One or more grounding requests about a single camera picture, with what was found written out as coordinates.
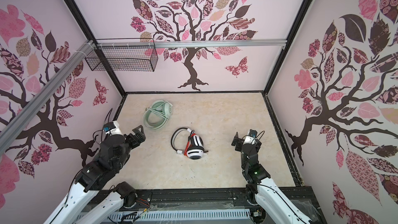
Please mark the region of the mint green headphones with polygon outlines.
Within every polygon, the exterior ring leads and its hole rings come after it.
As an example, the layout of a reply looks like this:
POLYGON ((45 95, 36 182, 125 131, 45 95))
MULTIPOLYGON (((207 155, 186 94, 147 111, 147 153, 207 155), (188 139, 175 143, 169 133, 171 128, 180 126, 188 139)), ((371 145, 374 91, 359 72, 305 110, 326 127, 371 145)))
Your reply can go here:
POLYGON ((168 123, 172 114, 172 103, 164 99, 156 100, 150 107, 146 108, 142 123, 149 130, 158 130, 168 123))

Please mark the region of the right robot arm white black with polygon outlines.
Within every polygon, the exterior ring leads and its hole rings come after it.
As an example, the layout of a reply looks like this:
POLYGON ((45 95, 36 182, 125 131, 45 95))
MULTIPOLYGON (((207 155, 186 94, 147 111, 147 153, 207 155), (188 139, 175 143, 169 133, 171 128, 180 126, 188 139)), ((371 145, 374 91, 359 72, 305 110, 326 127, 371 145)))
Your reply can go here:
POLYGON ((232 189, 173 189, 141 190, 140 196, 149 194, 148 204, 211 203, 230 201, 234 206, 244 206, 259 211, 250 217, 256 224, 270 217, 276 224, 311 224, 313 221, 296 207, 275 184, 271 175, 258 161, 263 133, 249 130, 240 138, 234 136, 232 146, 240 153, 241 168, 247 184, 245 188, 232 189))

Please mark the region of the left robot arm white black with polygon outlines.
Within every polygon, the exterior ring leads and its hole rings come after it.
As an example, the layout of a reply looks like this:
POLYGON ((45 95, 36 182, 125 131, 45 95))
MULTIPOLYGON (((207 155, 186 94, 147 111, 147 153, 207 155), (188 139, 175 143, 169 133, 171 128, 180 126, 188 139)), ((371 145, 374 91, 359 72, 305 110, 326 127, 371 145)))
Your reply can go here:
POLYGON ((136 190, 124 181, 110 190, 101 203, 78 218, 90 201, 122 170, 131 150, 146 140, 142 125, 130 134, 123 134, 118 122, 113 121, 105 124, 103 131, 106 136, 99 145, 99 153, 74 177, 67 195, 46 219, 47 224, 100 224, 113 212, 136 204, 136 190))

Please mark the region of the rear aluminium rail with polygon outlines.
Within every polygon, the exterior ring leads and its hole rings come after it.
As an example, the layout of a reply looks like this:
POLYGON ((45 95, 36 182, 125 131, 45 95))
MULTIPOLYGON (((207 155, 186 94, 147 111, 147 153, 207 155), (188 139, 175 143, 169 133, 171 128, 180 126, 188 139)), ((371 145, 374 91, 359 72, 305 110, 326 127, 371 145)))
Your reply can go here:
POLYGON ((206 40, 206 41, 148 41, 148 42, 116 42, 113 39, 106 39, 103 42, 97 41, 99 48, 117 47, 148 47, 148 48, 211 48, 211 47, 250 47, 250 46, 285 46, 285 39, 249 39, 249 40, 206 40))

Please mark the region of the aluminium rail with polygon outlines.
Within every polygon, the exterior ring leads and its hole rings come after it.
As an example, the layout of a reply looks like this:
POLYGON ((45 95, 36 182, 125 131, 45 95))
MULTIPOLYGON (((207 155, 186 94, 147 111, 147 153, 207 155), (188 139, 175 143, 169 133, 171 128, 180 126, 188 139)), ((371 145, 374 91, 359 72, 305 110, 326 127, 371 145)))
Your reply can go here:
POLYGON ((58 87, 66 80, 69 74, 77 65, 94 50, 95 44, 92 40, 86 40, 72 57, 61 67, 61 69, 47 82, 22 109, 10 124, 1 132, 1 154, 4 154, 7 148, 17 139, 18 135, 36 116, 44 104, 55 93, 58 87))
POLYGON ((211 48, 211 47, 250 47, 250 46, 285 46, 285 39, 249 39, 249 40, 206 40, 206 41, 148 41, 148 42, 116 42, 113 39, 106 39, 103 42, 97 41, 99 48, 117 47, 148 47, 148 48, 211 48))

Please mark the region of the left aluminium rail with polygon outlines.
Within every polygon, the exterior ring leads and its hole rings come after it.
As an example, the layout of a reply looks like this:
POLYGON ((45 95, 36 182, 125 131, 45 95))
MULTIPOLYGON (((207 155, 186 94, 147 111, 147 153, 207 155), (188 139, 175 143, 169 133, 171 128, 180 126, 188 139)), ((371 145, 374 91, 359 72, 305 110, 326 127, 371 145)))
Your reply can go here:
POLYGON ((4 154, 7 148, 17 139, 18 135, 36 116, 44 104, 55 93, 58 87, 66 80, 69 74, 77 65, 94 50, 95 44, 92 40, 86 40, 72 57, 61 67, 61 69, 47 82, 22 109, 10 124, 1 132, 1 154, 4 154))

